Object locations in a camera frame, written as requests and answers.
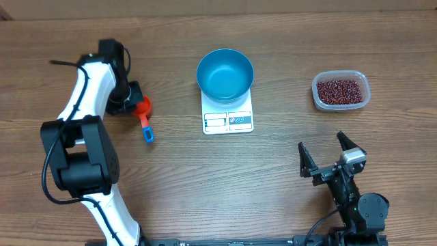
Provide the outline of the red measuring scoop blue handle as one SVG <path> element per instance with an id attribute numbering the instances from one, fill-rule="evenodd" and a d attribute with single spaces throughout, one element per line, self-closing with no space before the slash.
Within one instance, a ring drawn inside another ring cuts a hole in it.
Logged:
<path id="1" fill-rule="evenodd" d="M 149 123 L 149 116 L 152 112 L 152 101 L 147 96 L 143 96 L 143 100 L 138 102 L 136 106 L 137 108 L 132 112 L 132 114 L 138 117 L 141 122 L 145 142 L 151 144 L 155 140 L 152 127 Z"/>

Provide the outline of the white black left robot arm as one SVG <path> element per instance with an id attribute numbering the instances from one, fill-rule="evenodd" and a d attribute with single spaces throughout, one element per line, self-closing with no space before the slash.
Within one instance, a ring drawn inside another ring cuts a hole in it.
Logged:
<path id="1" fill-rule="evenodd" d="M 138 82 L 128 80 L 130 66 L 124 60 L 129 56 L 120 42 L 100 40 L 97 53 L 83 55 L 73 64 L 78 77 L 66 108 L 40 129 L 46 153 L 45 196 L 59 205 L 86 206 L 105 236 L 105 245 L 149 243 L 119 192 L 119 159 L 103 124 L 106 113 L 132 113 L 143 101 Z M 48 173 L 70 200 L 57 200 L 49 193 Z"/>

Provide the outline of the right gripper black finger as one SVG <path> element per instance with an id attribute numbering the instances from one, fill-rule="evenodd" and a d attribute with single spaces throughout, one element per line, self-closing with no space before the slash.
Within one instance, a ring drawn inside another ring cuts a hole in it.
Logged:
<path id="1" fill-rule="evenodd" d="M 305 148 L 303 142 L 298 144 L 298 151 L 300 156 L 300 176 L 303 178 L 312 177 L 311 172 L 318 169 L 314 160 L 311 158 L 308 149 Z"/>
<path id="2" fill-rule="evenodd" d="M 351 150 L 358 147 L 358 145 L 350 140 L 342 131 L 339 131 L 337 133 L 337 138 L 343 151 Z"/>

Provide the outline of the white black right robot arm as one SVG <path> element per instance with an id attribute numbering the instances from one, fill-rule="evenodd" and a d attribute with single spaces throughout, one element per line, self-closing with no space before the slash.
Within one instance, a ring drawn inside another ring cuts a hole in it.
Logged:
<path id="1" fill-rule="evenodd" d="M 379 193 L 360 194 L 354 181 L 367 161 L 364 149 L 350 140 L 343 132 L 337 133 L 342 153 L 339 160 L 329 167 L 319 168 L 308 149 L 300 142 L 300 176 L 312 178 L 313 185 L 326 184 L 336 209 L 321 218 L 306 235 L 293 237 L 295 245 L 368 245 L 387 246 L 389 242 L 381 233 L 389 213 L 389 201 Z M 330 228 L 326 235 L 315 234 L 315 229 L 329 217 L 338 213 L 343 225 Z"/>

